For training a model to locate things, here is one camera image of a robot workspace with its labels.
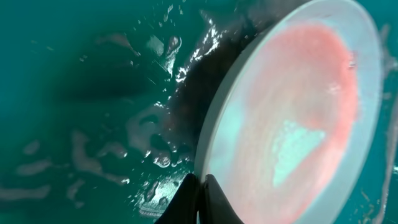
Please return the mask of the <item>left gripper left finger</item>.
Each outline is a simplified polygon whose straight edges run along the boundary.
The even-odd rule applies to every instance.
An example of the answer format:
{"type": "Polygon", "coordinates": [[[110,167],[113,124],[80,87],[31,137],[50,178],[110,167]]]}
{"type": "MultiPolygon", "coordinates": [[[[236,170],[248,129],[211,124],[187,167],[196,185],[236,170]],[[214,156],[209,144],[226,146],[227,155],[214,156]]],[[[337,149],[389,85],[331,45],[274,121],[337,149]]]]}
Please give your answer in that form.
{"type": "Polygon", "coordinates": [[[161,217],[155,224],[196,224],[199,182],[187,174],[161,217]]]}

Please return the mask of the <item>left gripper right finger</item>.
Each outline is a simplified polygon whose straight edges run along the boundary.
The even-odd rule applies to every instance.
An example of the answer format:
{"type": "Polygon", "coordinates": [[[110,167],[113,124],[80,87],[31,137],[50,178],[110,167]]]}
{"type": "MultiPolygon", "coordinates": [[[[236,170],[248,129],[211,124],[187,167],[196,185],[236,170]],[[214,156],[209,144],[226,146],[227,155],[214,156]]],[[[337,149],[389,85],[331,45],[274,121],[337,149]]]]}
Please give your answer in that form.
{"type": "Polygon", "coordinates": [[[202,195],[202,224],[243,224],[211,174],[206,176],[202,195]]]}

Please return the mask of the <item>light blue plate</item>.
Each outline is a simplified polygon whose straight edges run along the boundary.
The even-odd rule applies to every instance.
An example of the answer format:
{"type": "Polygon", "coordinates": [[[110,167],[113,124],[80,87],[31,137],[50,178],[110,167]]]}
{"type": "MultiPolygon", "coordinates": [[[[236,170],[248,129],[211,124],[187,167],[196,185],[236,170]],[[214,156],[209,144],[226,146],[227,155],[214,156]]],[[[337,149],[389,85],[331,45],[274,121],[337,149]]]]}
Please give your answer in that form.
{"type": "Polygon", "coordinates": [[[309,1],[243,50],[206,114],[195,156],[243,223],[333,223],[380,111],[382,50],[356,1],[309,1]]]}

